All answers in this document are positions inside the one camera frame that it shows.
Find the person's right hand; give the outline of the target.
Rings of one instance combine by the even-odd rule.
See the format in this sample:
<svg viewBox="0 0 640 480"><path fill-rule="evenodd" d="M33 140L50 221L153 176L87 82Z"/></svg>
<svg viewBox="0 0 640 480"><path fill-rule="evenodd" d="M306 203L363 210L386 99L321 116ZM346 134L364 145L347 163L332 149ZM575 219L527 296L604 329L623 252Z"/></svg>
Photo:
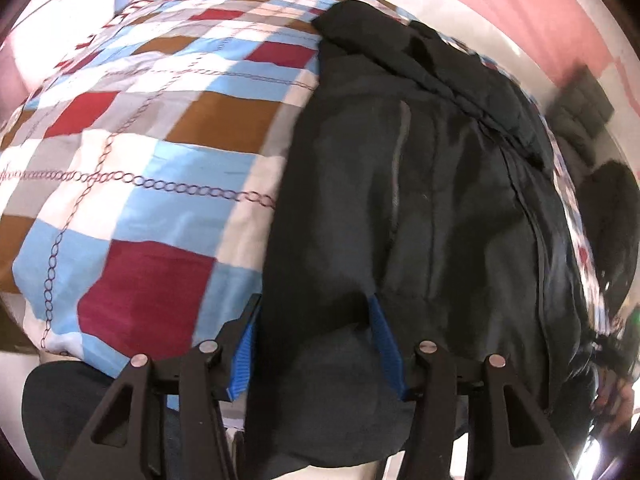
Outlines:
<svg viewBox="0 0 640 480"><path fill-rule="evenodd" d="M612 370L600 374L594 409L604 415L601 434L612 436L631 422L634 414L634 388L625 378L619 378Z"/></svg>

